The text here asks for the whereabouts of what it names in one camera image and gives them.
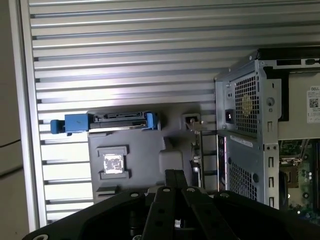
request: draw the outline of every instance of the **barcode sticker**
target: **barcode sticker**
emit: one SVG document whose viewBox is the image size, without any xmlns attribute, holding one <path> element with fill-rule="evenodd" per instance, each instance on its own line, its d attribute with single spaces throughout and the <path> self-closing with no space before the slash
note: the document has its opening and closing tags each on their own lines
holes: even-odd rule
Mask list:
<svg viewBox="0 0 320 240">
<path fill-rule="evenodd" d="M 320 86 L 312 86 L 306 92 L 306 120 L 308 124 L 320 123 Z"/>
</svg>

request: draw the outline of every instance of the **black mount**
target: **black mount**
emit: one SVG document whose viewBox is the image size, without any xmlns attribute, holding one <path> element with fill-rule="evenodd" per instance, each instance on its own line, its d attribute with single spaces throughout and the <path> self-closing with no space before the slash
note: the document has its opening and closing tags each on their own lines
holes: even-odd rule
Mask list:
<svg viewBox="0 0 320 240">
<path fill-rule="evenodd" d="M 188 186 L 182 170 L 167 170 L 165 186 L 150 188 L 147 195 L 124 191 L 42 227 L 24 240 L 133 238 L 319 240 L 320 227 L 233 192 L 218 192 L 211 198 L 202 188 Z"/>
</svg>

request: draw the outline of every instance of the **circuit board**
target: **circuit board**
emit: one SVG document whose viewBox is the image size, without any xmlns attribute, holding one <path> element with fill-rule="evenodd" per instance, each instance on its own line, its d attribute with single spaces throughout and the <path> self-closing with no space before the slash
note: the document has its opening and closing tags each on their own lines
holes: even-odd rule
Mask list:
<svg viewBox="0 0 320 240">
<path fill-rule="evenodd" d="M 301 219 L 320 225 L 320 214 L 315 208 L 314 192 L 317 181 L 314 166 L 318 140 L 284 140 L 279 142 L 280 171 L 287 175 L 288 212 Z"/>
</svg>

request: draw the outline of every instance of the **qr code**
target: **qr code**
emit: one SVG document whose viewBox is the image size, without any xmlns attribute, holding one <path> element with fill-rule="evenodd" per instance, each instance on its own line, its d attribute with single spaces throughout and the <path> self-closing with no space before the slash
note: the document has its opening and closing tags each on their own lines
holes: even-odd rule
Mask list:
<svg viewBox="0 0 320 240">
<path fill-rule="evenodd" d="M 309 106 L 310 106 L 310 108 L 318 108 L 319 107 L 319 99 L 318 98 L 310 99 Z"/>
</svg>

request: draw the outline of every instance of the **motherboard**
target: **motherboard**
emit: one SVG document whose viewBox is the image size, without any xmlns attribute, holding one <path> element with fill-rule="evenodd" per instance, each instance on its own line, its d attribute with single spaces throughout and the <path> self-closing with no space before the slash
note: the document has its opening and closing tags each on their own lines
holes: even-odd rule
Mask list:
<svg viewBox="0 0 320 240">
<path fill-rule="evenodd" d="M 318 199 L 319 140 L 279 141 L 279 169 L 286 174 L 290 214 L 320 225 Z"/>
</svg>

